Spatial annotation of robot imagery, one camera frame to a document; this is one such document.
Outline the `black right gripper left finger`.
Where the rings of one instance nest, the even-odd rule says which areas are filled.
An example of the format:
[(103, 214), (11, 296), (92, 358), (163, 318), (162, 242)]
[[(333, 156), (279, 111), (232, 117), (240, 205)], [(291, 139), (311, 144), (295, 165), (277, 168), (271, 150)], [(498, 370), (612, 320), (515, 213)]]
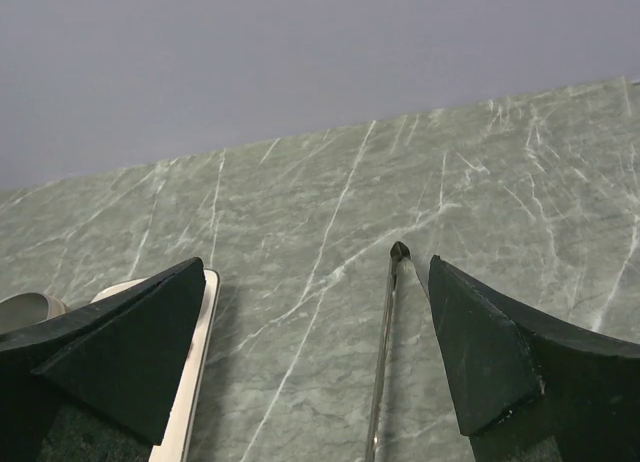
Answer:
[(148, 460), (165, 435), (204, 291), (193, 257), (2, 334), (2, 460)]

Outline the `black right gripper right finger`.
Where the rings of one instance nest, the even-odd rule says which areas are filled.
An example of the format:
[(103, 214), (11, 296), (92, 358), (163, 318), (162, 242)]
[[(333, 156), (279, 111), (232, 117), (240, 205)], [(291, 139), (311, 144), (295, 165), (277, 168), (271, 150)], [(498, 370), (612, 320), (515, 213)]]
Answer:
[(438, 256), (428, 298), (475, 460), (638, 460), (638, 345), (534, 309)]

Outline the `metal tongs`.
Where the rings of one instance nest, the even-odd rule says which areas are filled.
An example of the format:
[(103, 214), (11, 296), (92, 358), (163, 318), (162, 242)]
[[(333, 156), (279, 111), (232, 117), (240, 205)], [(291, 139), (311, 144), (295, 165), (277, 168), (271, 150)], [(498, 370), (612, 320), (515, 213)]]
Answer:
[(426, 306), (416, 262), (402, 241), (389, 250), (381, 331), (365, 439), (365, 461), (386, 461), (388, 447), (401, 427), (401, 403), (409, 331), (421, 329)]

